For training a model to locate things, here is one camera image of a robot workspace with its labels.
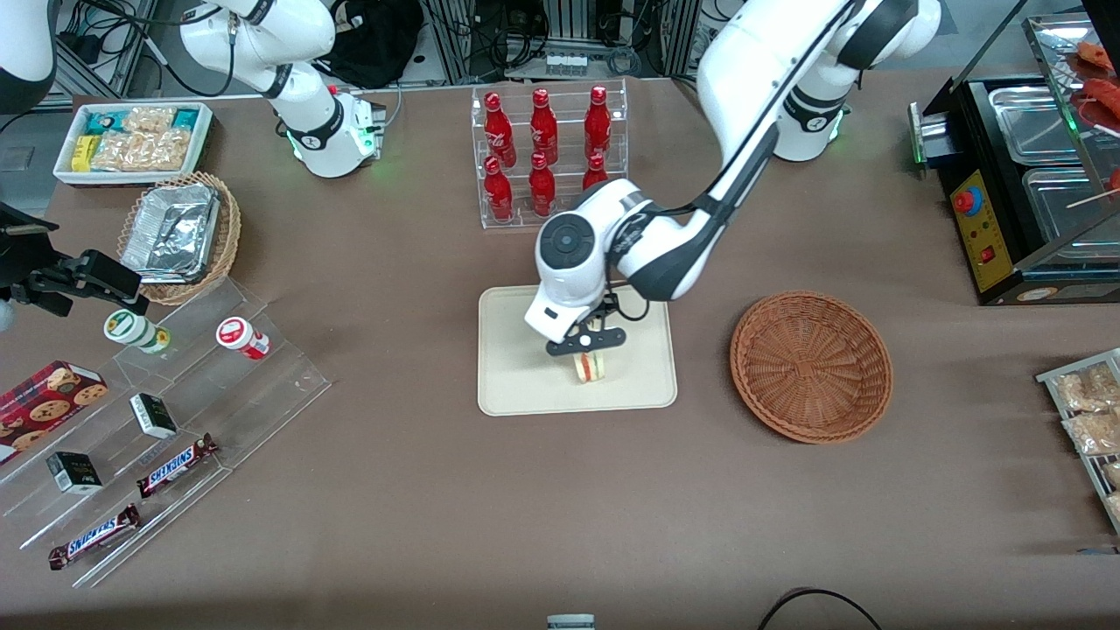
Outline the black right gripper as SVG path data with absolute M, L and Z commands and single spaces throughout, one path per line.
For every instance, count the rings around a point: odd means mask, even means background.
M 59 230 L 59 224 L 3 203 L 1 228 L 3 298 L 38 307 L 56 318 L 67 318 L 73 307 L 71 298 L 144 304 L 141 277 L 112 256 L 87 250 L 80 256 L 62 254 L 59 259 L 48 237 Z

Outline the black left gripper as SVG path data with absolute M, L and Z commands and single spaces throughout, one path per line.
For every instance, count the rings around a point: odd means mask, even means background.
M 623 315 L 623 311 L 620 311 L 620 296 L 617 294 L 605 294 L 601 300 L 584 316 L 584 334 L 627 334 L 627 328 L 623 325 L 613 324 L 613 319 L 620 319 L 620 315 Z

